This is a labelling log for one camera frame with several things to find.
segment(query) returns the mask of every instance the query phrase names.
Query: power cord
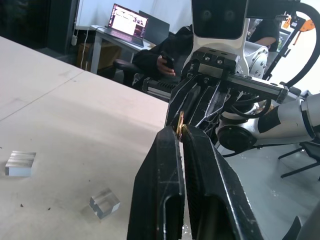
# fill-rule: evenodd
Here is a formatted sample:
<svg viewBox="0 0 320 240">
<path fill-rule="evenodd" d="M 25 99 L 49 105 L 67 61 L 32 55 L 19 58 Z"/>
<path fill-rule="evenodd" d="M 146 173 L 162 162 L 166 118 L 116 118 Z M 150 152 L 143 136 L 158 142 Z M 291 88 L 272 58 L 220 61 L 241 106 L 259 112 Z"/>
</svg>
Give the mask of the power cord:
<svg viewBox="0 0 320 240">
<path fill-rule="evenodd" d="M 84 46 L 83 46 L 83 51 L 82 51 L 82 59 L 81 59 L 81 63 L 80 63 L 80 68 L 81 69 L 82 69 L 82 63 L 84 62 L 86 43 L 87 43 L 88 35 L 89 35 L 89 28 L 86 31 L 86 36 L 85 36 L 85 40 L 84 40 Z"/>
<path fill-rule="evenodd" d="M 94 31 L 96 32 L 98 29 L 107 29 L 107 28 L 104 26 L 98 26 Z M 89 28 L 86 31 L 86 36 L 85 36 L 84 45 L 83 45 L 82 58 L 81 58 L 81 64 L 80 64 L 81 69 L 82 69 L 82 65 L 84 62 L 84 58 L 85 58 L 85 50 L 86 50 L 88 35 L 89 35 Z M 89 58 L 89 56 L 87 57 L 87 61 L 85 62 L 85 71 L 87 71 L 87 67 L 88 67 L 88 58 Z"/>
<path fill-rule="evenodd" d="M 84 4 L 84 2 L 82 1 L 81 11 L 80 11 L 80 16 L 79 16 L 79 21 L 80 21 L 80 18 L 81 18 L 81 12 L 82 12 L 82 6 L 83 6 L 83 4 Z M 72 45 L 72 46 L 76 46 L 76 45 L 77 45 L 77 42 L 78 42 L 79 29 L 77 29 L 77 31 L 76 31 L 76 25 L 77 25 L 78 13 L 79 13 L 79 6 L 80 6 L 80 1 L 78 1 L 77 7 L 76 7 L 76 14 L 75 14 L 75 17 L 74 17 L 73 35 L 72 35 L 72 38 L 71 38 L 71 45 Z"/>
</svg>

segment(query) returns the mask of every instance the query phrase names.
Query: laptop keyboard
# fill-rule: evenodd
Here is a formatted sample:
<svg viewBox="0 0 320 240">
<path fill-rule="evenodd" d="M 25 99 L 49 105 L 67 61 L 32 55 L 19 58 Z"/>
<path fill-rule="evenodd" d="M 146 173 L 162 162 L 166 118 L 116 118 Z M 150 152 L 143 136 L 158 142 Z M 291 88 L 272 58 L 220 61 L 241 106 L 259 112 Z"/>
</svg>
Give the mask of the laptop keyboard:
<svg viewBox="0 0 320 240">
<path fill-rule="evenodd" d="M 121 33 L 119 31 L 111 31 L 110 33 L 112 36 L 118 38 L 118 39 L 122 39 L 128 43 L 132 43 L 134 45 L 138 45 L 140 47 L 143 47 L 144 44 L 143 44 L 143 41 L 141 39 L 138 39 L 138 38 L 135 38 L 135 37 L 132 37 L 130 35 L 127 35 L 127 34 L 124 34 L 124 33 Z"/>
<path fill-rule="evenodd" d="M 118 31 L 112 31 L 111 34 L 113 36 L 115 36 L 116 38 L 123 39 L 123 40 L 129 41 L 129 42 L 131 42 L 132 39 L 133 39 L 132 36 L 129 36 L 127 34 L 123 34 L 123 33 L 118 32 Z"/>
</svg>

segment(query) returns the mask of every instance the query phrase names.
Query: black jacket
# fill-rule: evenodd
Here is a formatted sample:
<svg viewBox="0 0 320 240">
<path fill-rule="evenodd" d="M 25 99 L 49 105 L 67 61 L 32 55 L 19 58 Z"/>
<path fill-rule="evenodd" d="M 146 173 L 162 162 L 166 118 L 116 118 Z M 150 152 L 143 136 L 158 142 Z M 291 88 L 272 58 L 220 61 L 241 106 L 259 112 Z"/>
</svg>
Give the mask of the black jacket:
<svg viewBox="0 0 320 240">
<path fill-rule="evenodd" d="M 136 66 L 145 72 L 148 77 L 159 79 L 162 74 L 157 68 L 157 59 L 162 51 L 165 51 L 174 59 L 174 71 L 177 77 L 180 77 L 181 71 L 187 57 L 193 48 L 192 26 L 181 28 L 175 35 L 170 35 L 159 45 L 150 50 L 138 52 L 133 60 Z"/>
</svg>

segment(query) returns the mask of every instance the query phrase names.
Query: small gold object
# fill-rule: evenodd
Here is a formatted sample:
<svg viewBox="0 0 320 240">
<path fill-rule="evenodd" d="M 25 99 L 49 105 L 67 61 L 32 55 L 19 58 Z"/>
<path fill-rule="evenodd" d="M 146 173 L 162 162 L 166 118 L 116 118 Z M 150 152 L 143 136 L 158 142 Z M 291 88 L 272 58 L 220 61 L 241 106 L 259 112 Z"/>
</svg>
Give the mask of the small gold object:
<svg viewBox="0 0 320 240">
<path fill-rule="evenodd" d="M 181 139 L 182 137 L 182 127 L 184 125 L 184 112 L 180 112 L 180 116 L 179 116 L 179 121 L 178 121 L 178 126 L 176 128 L 176 134 L 179 138 L 179 140 Z"/>
</svg>

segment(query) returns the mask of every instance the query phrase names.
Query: cable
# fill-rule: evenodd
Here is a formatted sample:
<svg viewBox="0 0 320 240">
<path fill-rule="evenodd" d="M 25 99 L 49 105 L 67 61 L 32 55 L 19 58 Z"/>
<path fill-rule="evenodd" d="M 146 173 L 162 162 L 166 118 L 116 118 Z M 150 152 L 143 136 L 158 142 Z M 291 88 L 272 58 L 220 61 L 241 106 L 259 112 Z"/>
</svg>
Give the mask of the cable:
<svg viewBox="0 0 320 240">
<path fill-rule="evenodd" d="M 81 63 L 80 63 L 80 68 L 81 69 L 82 69 L 82 63 L 84 62 L 86 43 L 87 43 L 88 35 L 89 35 L 89 28 L 86 31 L 86 36 L 85 36 L 85 40 L 84 40 L 84 46 L 83 46 L 83 51 L 82 51 L 82 59 L 81 59 Z"/>
<path fill-rule="evenodd" d="M 303 69 L 292 80 L 285 84 L 288 88 L 297 84 L 311 70 L 320 56 L 320 14 L 312 6 L 301 2 L 297 5 L 295 11 L 306 14 L 313 21 L 316 30 L 316 43 L 312 55 Z"/>
<path fill-rule="evenodd" d="M 271 99 L 268 99 L 266 101 L 264 109 L 261 112 L 259 112 L 258 114 L 255 114 L 255 115 L 245 114 L 245 113 L 239 111 L 238 109 L 236 109 L 234 106 L 230 107 L 230 109 L 235 114 L 239 115 L 240 117 L 247 118 L 247 119 L 258 119 L 258 118 L 262 117 L 263 115 L 265 115 L 269 111 L 270 107 L 271 107 Z"/>
<path fill-rule="evenodd" d="M 249 99 L 249 100 L 241 100 L 241 101 L 237 101 L 234 103 L 234 106 L 244 106 L 244 105 L 250 105 L 250 104 L 255 104 L 255 103 L 259 103 L 262 102 L 266 99 L 263 99 L 262 97 L 255 97 L 253 99 Z"/>
<path fill-rule="evenodd" d="M 230 154 L 227 154 L 227 155 L 223 155 L 223 157 L 224 158 L 234 157 L 234 156 L 236 156 L 238 154 L 242 154 L 242 153 L 244 153 L 246 151 L 249 151 L 249 150 L 252 150 L 252 149 L 260 149 L 260 148 L 262 149 L 262 148 L 265 148 L 265 147 L 276 147 L 276 146 L 284 146 L 284 145 L 290 145 L 290 144 L 266 144 L 266 145 L 253 146 L 252 148 L 247 149 L 245 151 L 230 153 Z"/>
<path fill-rule="evenodd" d="M 94 31 L 96 32 L 98 29 L 108 29 L 107 27 L 104 27 L 104 26 L 98 26 Z M 87 68 L 88 68 L 88 63 L 89 63 L 89 61 L 91 61 L 92 60 L 92 57 L 91 57 L 91 55 L 93 54 L 93 51 L 91 50 L 89 50 L 89 52 L 88 52 L 88 56 L 87 56 L 87 58 L 86 58 L 86 61 L 85 61 L 85 70 L 87 71 Z"/>
<path fill-rule="evenodd" d="M 238 154 L 242 154 L 243 152 L 234 152 L 234 153 L 230 153 L 230 154 L 227 154 L 227 155 L 223 155 L 222 157 L 224 158 L 230 158 L 230 157 L 233 157 L 233 156 L 236 156 Z"/>
<path fill-rule="evenodd" d="M 76 23 L 75 23 L 75 24 L 77 24 L 80 2 L 81 2 L 81 9 L 80 9 L 80 15 L 79 15 L 79 25 L 80 25 L 80 21 L 81 21 L 82 8 L 83 8 L 83 6 L 84 6 L 84 0 L 79 0 L 79 1 L 78 1 L 78 7 L 77 7 L 77 11 L 76 11 L 76 18 L 75 18 L 75 22 L 76 22 Z"/>
<path fill-rule="evenodd" d="M 225 110 L 229 109 L 232 105 L 234 105 L 237 102 L 238 96 L 231 95 L 231 97 L 228 99 L 228 101 L 225 102 L 223 108 Z"/>
</svg>

